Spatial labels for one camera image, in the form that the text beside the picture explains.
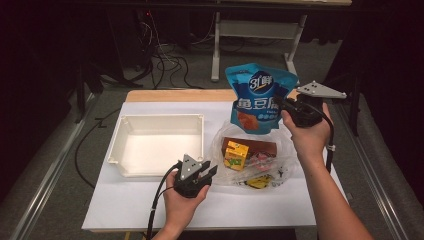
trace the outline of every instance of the white desk leg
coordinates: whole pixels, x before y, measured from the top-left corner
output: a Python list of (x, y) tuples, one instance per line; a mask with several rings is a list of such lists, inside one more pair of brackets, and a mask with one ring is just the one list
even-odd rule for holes
[(212, 82), (219, 81), (219, 30), (220, 30), (221, 16), (220, 13), (215, 13), (215, 48), (213, 51), (212, 59)]
[(295, 36), (293, 38), (291, 52), (289, 54), (284, 54), (284, 59), (286, 61), (287, 70), (293, 74), (296, 74), (296, 68), (294, 67), (293, 58), (296, 53), (297, 46), (299, 45), (300, 37), (302, 36), (303, 28), (305, 27), (306, 18), (308, 15), (302, 15), (298, 23)]

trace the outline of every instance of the forearm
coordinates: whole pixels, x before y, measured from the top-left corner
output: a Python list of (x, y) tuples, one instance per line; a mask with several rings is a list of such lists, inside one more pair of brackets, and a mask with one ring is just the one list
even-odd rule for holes
[(302, 160), (320, 239), (372, 239), (321, 164), (322, 157)]

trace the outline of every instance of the cable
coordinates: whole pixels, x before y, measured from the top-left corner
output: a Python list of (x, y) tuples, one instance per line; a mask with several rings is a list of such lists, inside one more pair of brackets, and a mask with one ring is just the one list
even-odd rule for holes
[(156, 39), (157, 39), (157, 41), (158, 41), (158, 46), (159, 46), (160, 50), (162, 51), (163, 55), (165, 56), (165, 58), (166, 58), (168, 61), (170, 61), (170, 60), (168, 59), (168, 57), (166, 56), (165, 52), (164, 52), (164, 51), (163, 51), (163, 49), (162, 49), (162, 44), (161, 44), (161, 43), (160, 43), (160, 41), (159, 41), (159, 33), (158, 33), (158, 29), (157, 29), (157, 27), (156, 27), (155, 20), (153, 19), (153, 14), (152, 14), (152, 12), (151, 12), (150, 10), (149, 10), (149, 14), (150, 14), (150, 18), (152, 19), (153, 28), (155, 29)]
[(78, 166), (78, 151), (82, 145), (82, 143), (85, 141), (85, 139), (88, 137), (88, 135), (90, 135), (90, 133), (96, 128), (96, 127), (100, 127), (102, 126), (102, 123), (105, 119), (107, 119), (108, 117), (110, 117), (112, 114), (114, 114), (115, 112), (118, 112), (119, 110), (121, 110), (121, 108), (118, 108), (114, 111), (112, 111), (111, 113), (109, 113), (108, 115), (106, 115), (106, 117), (103, 118), (96, 118), (96, 120), (100, 120), (96, 125), (94, 125), (92, 128), (90, 128), (90, 130), (82, 137), (81, 141), (78, 143), (77, 148), (75, 149), (75, 155), (74, 155), (74, 165), (75, 165), (75, 169), (78, 173), (78, 175), (80, 176), (80, 178), (87, 184), (89, 185), (91, 188), (95, 188), (94, 184), (91, 183), (86, 177), (84, 177), (84, 175), (81, 173), (79, 166)]
[(174, 88), (178, 88), (175, 84), (174, 84), (174, 81), (172, 81), (172, 76), (174, 75), (174, 73), (176, 73), (176, 72), (178, 72), (179, 70), (181, 70), (181, 68), (182, 68), (182, 66), (181, 66), (181, 64), (179, 63), (179, 61), (177, 61), (178, 62), (178, 64), (177, 64), (177, 66), (176, 67), (178, 67), (178, 69), (177, 70), (175, 70), (175, 71), (173, 71), (170, 75), (169, 75), (169, 81), (171, 82), (171, 85), (172, 85), (172, 87), (174, 87)]
[(209, 35), (211, 34), (212, 29), (213, 29), (213, 26), (214, 26), (214, 23), (215, 23), (215, 15), (216, 15), (216, 13), (213, 13), (213, 15), (212, 15), (212, 22), (211, 22), (211, 25), (209, 27), (209, 31), (208, 31), (208, 33), (206, 33), (205, 37), (202, 40), (199, 40), (197, 42), (190, 43), (191, 45), (196, 45), (196, 44), (199, 44), (199, 43), (207, 42), (210, 39), (213, 39), (214, 38), (214, 37), (209, 37)]
[(163, 80), (163, 75), (165, 74), (165, 63), (163, 62), (163, 59), (162, 59), (162, 57), (158, 54), (158, 57), (159, 57), (159, 60), (160, 60), (160, 62), (162, 63), (162, 74), (160, 75), (160, 78), (159, 78), (159, 82), (156, 84), (155, 83), (155, 81), (153, 80), (153, 78), (152, 78), (152, 82), (153, 82), (153, 90), (157, 90), (158, 89), (158, 87), (159, 87), (159, 84), (162, 82), (162, 80)]
[(147, 226), (147, 236), (146, 239), (150, 240), (152, 239), (152, 231), (153, 231), (153, 220), (155, 219), (155, 213), (156, 213), (156, 207), (158, 205), (158, 200), (159, 197), (162, 195), (163, 192), (165, 192), (166, 190), (170, 189), (167, 188), (165, 190), (163, 190), (162, 192), (160, 192), (160, 190), (162, 189), (162, 185), (165, 182), (166, 178), (168, 177), (168, 175), (177, 168), (180, 168), (182, 166), (182, 162), (178, 161), (178, 163), (176, 163), (175, 165), (173, 165), (163, 176), (162, 180), (159, 183), (159, 187), (158, 190), (156, 191), (156, 195), (155, 198), (153, 199), (153, 204), (152, 204), (152, 208), (150, 209), (150, 217), (149, 217), (149, 225)]
[(112, 79), (115, 79), (117, 81), (110, 81), (110, 80), (107, 80), (103, 76), (100, 75), (100, 80), (104, 83), (111, 84), (111, 85), (125, 85), (125, 86), (128, 86), (128, 87), (143, 87), (143, 85), (138, 85), (134, 82), (146, 77), (147, 75), (149, 75), (149, 73), (152, 72), (152, 70), (153, 70), (153, 63), (152, 63), (152, 61), (149, 61), (147, 63), (146, 68), (144, 69), (143, 73), (135, 76), (132, 79), (121, 79), (120, 77), (115, 77), (115, 78), (112, 77)]
[(187, 84), (187, 86), (189, 86), (190, 88), (195, 88), (195, 89), (204, 89), (203, 87), (199, 87), (199, 86), (195, 86), (195, 85), (191, 85), (190, 83), (187, 82), (187, 75), (188, 75), (188, 63), (187, 60), (183, 57), (176, 57), (177, 59), (181, 59), (183, 60), (183, 62), (186, 65), (186, 72), (184, 74), (184, 83)]
[(328, 125), (330, 126), (330, 138), (328, 140), (328, 147), (327, 149), (330, 151), (327, 151), (327, 160), (325, 162), (325, 168), (327, 169), (327, 171), (330, 173), (331, 172), (331, 164), (333, 162), (333, 153), (335, 150), (335, 146), (334, 146), (334, 125), (331, 122), (330, 118), (327, 117), (327, 115), (325, 115), (325, 113), (323, 113), (321, 110), (319, 110), (318, 108), (308, 104), (308, 103), (303, 103), (304, 105), (308, 106), (310, 109), (314, 110), (315, 112), (319, 113), (321, 115), (321, 117), (328, 123)]

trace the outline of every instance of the blue snack bag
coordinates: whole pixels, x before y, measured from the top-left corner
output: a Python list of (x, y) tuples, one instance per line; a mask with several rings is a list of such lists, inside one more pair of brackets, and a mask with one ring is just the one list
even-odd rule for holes
[(268, 134), (278, 129), (281, 113), (273, 98), (285, 99), (298, 77), (288, 71), (256, 63), (225, 69), (228, 82), (237, 95), (231, 112), (231, 123), (248, 134)]

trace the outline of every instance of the clear plastic bag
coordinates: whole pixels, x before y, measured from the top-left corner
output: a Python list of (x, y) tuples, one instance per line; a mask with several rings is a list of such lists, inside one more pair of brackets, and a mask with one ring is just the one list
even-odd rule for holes
[[(290, 139), (291, 133), (283, 124), (279, 125), (279, 129), (273, 129), (269, 134), (253, 135), (245, 133), (243, 129), (229, 121), (224, 122), (209, 149), (208, 158), (212, 165), (218, 165), (218, 172), (213, 178), (213, 183), (257, 189), (278, 187), (283, 184), (299, 166), (299, 163)], [(230, 169), (224, 165), (222, 153), (225, 137), (275, 142), (277, 145), (276, 157), (266, 157), (261, 161), (246, 161), (241, 171)]]

